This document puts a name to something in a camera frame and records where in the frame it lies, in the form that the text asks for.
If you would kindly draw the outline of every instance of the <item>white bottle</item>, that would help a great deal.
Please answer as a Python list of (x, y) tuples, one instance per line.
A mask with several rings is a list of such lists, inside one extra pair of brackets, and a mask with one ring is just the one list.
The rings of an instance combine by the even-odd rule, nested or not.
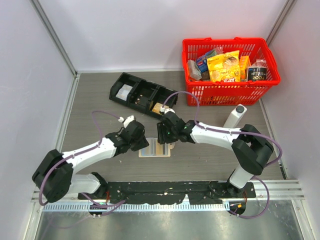
[(235, 128), (240, 122), (241, 118), (245, 115), (246, 111), (247, 108), (242, 104), (236, 106), (236, 108), (233, 109), (230, 115), (228, 116), (223, 127), (227, 129)]

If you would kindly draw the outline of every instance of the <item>metal edge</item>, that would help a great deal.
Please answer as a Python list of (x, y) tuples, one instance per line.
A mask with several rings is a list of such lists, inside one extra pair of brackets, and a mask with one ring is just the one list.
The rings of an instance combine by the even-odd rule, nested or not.
[(313, 233), (313, 235), (314, 235), (314, 238), (317, 239), (317, 240), (320, 239), (320, 232), (317, 231), (317, 227), (316, 227), (316, 225), (315, 225), (315, 222), (316, 222), (316, 221), (315, 221), (314, 218), (313, 218), (311, 209), (309, 208), (309, 205), (308, 205), (307, 201), (306, 201), (306, 200), (302, 200), (302, 201), (301, 201), (301, 204), (302, 204), (302, 206), (303, 206), (303, 208), (304, 208), (304, 211), (305, 211), (305, 214), (306, 214), (306, 218), (307, 218), (308, 221), (309, 221), (309, 224), (310, 224), (312, 233)]
[(272, 41), (274, 40), (275, 36), (277, 35), (280, 27), (284, 24), (286, 18), (288, 17), (290, 11), (292, 10), (293, 6), (295, 5), (295, 3), (297, 2), (297, 0), (287, 0), (279, 14), (279, 16), (277, 17), (274, 25), (271, 28), (271, 31), (268, 35), (268, 37), (266, 38), (266, 44), (269, 46)]
[[(56, 202), (54, 204), (48, 204), (43, 208), (43, 212), (108, 212), (114, 207), (109, 209), (92, 208), (93, 203), (88, 201), (82, 202)], [(183, 212), (183, 211), (226, 211), (226, 203), (218, 204), (190, 204), (188, 200), (183, 201), (180, 204), (160, 205), (160, 204), (123, 204), (116, 211), (117, 212)]]
[(183, 67), (178, 68), (144, 68), (144, 69), (110, 69), (110, 70), (79, 70), (78, 74), (105, 74), (105, 73), (138, 73), (138, 72), (176, 72), (184, 71)]
[[(268, 117), (268, 113), (267, 113), (265, 104), (264, 104), (262, 98), (259, 99), (259, 103), (260, 103), (260, 107), (261, 107), (261, 110), (262, 110), (262, 114), (263, 114), (263, 117), (264, 117), (264, 120), (265, 120), (266, 127), (268, 129), (269, 135), (270, 135), (270, 137), (272, 139), (276, 140), (274, 132), (273, 132), (272, 127), (271, 127), (271, 124), (270, 124), (270, 121), (269, 121), (269, 117)], [(278, 150), (277, 146), (275, 146), (273, 143), (272, 143), (272, 145), (273, 145), (275, 154), (277, 156), (279, 156), (279, 150)], [(287, 167), (286, 167), (286, 164), (283, 163), (282, 158), (278, 161), (278, 164), (279, 164), (283, 179), (285, 179), (285, 180), (288, 179), (288, 175), (286, 173)]]
[[(58, 133), (56, 144), (55, 144), (55, 148), (59, 151), (61, 151), (61, 148), (62, 148), (62, 145), (64, 142), (64, 138), (65, 138), (68, 122), (69, 122), (70, 113), (71, 113), (72, 106), (74, 103), (79, 79), (80, 79), (80, 74), (77, 74), (76, 77), (73, 78), (72, 85), (71, 85), (69, 95), (68, 95), (68, 100), (66, 102), (64, 114), (63, 114), (61, 123), (59, 125), (59, 133)], [(34, 189), (33, 196), (35, 196), (35, 194), (39, 194), (39, 189), (37, 187), (35, 187), (35, 189)], [(25, 230), (25, 234), (24, 234), (24, 238), (23, 238), (24, 240), (35, 239), (38, 225), (40, 222), (41, 213), (43, 210), (43, 207), (41, 207), (40, 204), (38, 203), (38, 198), (37, 198), (37, 200), (35, 200), (35, 198), (32, 197), (30, 204), (32, 204), (34, 206), (33, 206), (33, 210), (30, 214), (29, 222), (28, 222), (26, 230)]]
[(30, 219), (28, 221), (27, 227), (24, 233), (24, 240), (34, 240), (36, 238), (38, 226), (41, 219), (41, 214), (43, 211), (43, 207), (40, 206), (39, 203), (31, 203), (33, 205), (33, 210), (30, 215)]
[(61, 123), (59, 126), (59, 133), (58, 133), (57, 141), (55, 144), (55, 148), (58, 151), (61, 151), (63, 143), (64, 143), (65, 134), (66, 134), (67, 127), (68, 127), (68, 122), (69, 122), (72, 106), (74, 104), (79, 79), (80, 79), (80, 74), (77, 74), (76, 77), (72, 81), (72, 85), (71, 85), (71, 88), (69, 91), (69, 95), (68, 95), (69, 97), (66, 102), (64, 114), (63, 114), (63, 117), (62, 117), (62, 120), (61, 120)]
[[(267, 192), (265, 187), (259, 181), (251, 181), (254, 184), (256, 198), (248, 198), (248, 201), (255, 200), (266, 200)], [(304, 200), (304, 194), (301, 190), (301, 186), (297, 180), (266, 180), (264, 181), (267, 185), (270, 193), (270, 200)], [(32, 196), (32, 202), (38, 201), (39, 191), (35, 191)], [(228, 198), (223, 199), (224, 201), (240, 201), (243, 198)], [(87, 202), (88, 200), (78, 199), (78, 194), (68, 194), (63, 197), (60, 202)], [(105, 199), (97, 199), (97, 202), (104, 202)], [(189, 201), (186, 196), (183, 202)]]
[(72, 64), (67, 51), (65, 50), (64, 46), (62, 45), (54, 27), (52, 26), (45, 10), (43, 9), (42, 5), (40, 4), (39, 0), (30, 0), (32, 6), (34, 7), (36, 13), (38, 14), (40, 20), (42, 21), (44, 27), (46, 28), (48, 34), (52, 38), (55, 46), (57, 47), (58, 51), (60, 52), (62, 58), (64, 59), (65, 63), (69, 67), (72, 75), (75, 77), (77, 75), (77, 71)]
[(305, 240), (315, 240), (315, 232), (312, 229), (311, 222), (307, 216), (302, 200), (292, 200), (292, 206), (298, 220), (303, 238)]

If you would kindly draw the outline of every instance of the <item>white wall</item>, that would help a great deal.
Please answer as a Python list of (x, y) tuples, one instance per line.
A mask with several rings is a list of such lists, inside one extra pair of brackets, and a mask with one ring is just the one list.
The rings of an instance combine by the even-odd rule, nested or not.
[(283, 160), (320, 230), (320, 1), (297, 1), (271, 44), (282, 82), (263, 98)]
[(0, 2), (0, 33), (0, 238), (18, 240), (73, 77), (28, 0)]
[(75, 68), (107, 71), (181, 68), (186, 38), (266, 38), (285, 0), (40, 2)]

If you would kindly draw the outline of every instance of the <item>black can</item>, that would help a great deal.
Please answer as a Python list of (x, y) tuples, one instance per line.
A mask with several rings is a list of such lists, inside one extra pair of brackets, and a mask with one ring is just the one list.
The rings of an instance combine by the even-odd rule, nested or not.
[(248, 81), (264, 81), (267, 80), (267, 68), (264, 66), (248, 67)]

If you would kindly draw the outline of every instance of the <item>yellow snack bag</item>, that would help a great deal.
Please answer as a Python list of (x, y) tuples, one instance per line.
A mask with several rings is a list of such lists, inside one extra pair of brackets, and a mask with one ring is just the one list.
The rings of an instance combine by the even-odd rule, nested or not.
[(212, 82), (240, 82), (239, 50), (212, 56), (206, 63)]

